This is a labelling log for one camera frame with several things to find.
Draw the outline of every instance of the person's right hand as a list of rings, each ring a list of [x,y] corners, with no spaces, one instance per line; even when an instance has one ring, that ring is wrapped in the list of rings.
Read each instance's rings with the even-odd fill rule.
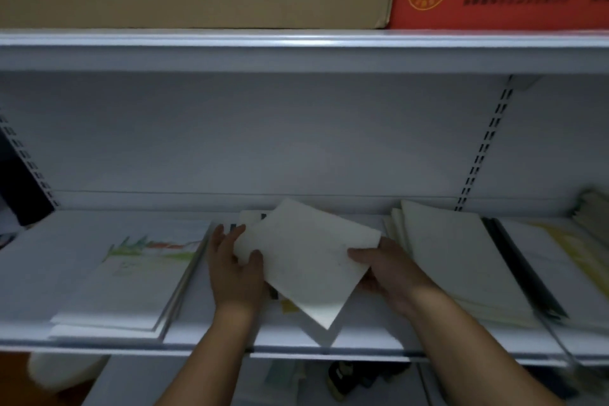
[[[407,318],[414,315],[417,290],[438,287],[395,241],[382,237],[378,249],[349,249],[352,260],[370,265],[362,288],[382,294],[393,310]]]

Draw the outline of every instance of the lower shelf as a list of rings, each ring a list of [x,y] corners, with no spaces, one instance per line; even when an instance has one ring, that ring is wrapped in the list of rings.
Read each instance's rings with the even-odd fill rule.
[[[185,360],[186,358],[181,357],[112,356],[83,406],[152,406]],[[329,365],[329,362],[310,362],[306,365],[306,379],[300,382],[298,390],[298,406],[337,404],[326,386]],[[371,388],[358,386],[347,397],[352,406],[403,406],[405,399],[411,406],[428,406],[418,366],[415,364],[391,383],[377,379]],[[239,400],[232,402],[232,406],[253,404]]]
[[[197,265],[180,313],[162,343],[145,346],[59,343],[48,337],[49,320],[105,256],[105,248],[91,244],[92,236],[104,237],[113,226],[148,218],[211,220],[222,222],[229,229],[237,222],[238,213],[65,210],[52,216],[69,219],[61,222],[68,226],[53,227],[50,218],[45,219],[0,256],[0,350],[151,356],[186,356],[192,351],[209,328],[214,313],[205,260]],[[384,230],[380,215],[345,217]],[[564,364],[562,349],[541,325],[524,329],[483,324],[522,364]],[[573,336],[582,341],[591,337],[581,331]],[[588,344],[582,353],[572,352],[576,356],[594,356],[596,364],[599,360],[608,364],[609,337],[598,337],[602,344]],[[304,313],[283,314],[279,302],[268,302],[251,347],[250,355],[261,358],[425,359],[407,320],[392,313],[379,296],[360,291],[354,292],[330,331],[324,331]]]

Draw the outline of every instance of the upper shelf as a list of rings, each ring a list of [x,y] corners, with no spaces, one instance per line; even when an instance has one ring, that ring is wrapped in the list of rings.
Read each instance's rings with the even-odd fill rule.
[[[609,73],[609,31],[0,31],[0,70]]]

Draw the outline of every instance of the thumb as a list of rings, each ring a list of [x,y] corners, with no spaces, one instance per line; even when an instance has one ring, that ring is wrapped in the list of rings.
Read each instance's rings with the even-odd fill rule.
[[[263,272],[264,258],[262,252],[255,250],[250,254],[250,260],[245,266],[248,272]]]
[[[347,253],[358,264],[372,265],[378,256],[379,249],[348,249]]]

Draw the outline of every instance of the shelf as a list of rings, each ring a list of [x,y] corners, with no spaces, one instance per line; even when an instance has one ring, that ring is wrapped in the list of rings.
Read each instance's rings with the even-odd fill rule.
[[[53,217],[63,217],[62,222]],[[57,342],[48,338],[50,318],[80,286],[107,251],[107,241],[119,226],[147,218],[201,219],[223,222],[226,228],[237,213],[112,212],[64,210],[52,214],[3,250],[0,269],[0,350],[78,352],[97,354],[188,355],[209,328],[214,302],[206,261],[189,283],[177,319],[160,344],[92,345]],[[346,218],[383,230],[380,215]],[[525,329],[483,323],[522,364],[561,365],[562,350],[540,325]],[[267,303],[252,344],[251,356],[267,358],[424,360],[425,355],[408,322],[389,310],[376,295],[356,291],[339,314],[335,329],[326,332],[304,313],[282,314],[278,302]]]
[[[83,406],[150,406],[167,388],[184,361],[184,358],[167,357],[111,357]],[[328,367],[329,363],[324,362],[306,365],[307,377],[300,382],[298,406],[336,405],[326,386]],[[404,398],[410,406],[428,406],[417,366],[411,366],[391,383],[379,378],[369,389],[356,387],[347,401],[353,406],[401,406]],[[232,406],[254,406],[254,403],[234,400]]]
[[[609,73],[609,33],[0,31],[4,71]]]

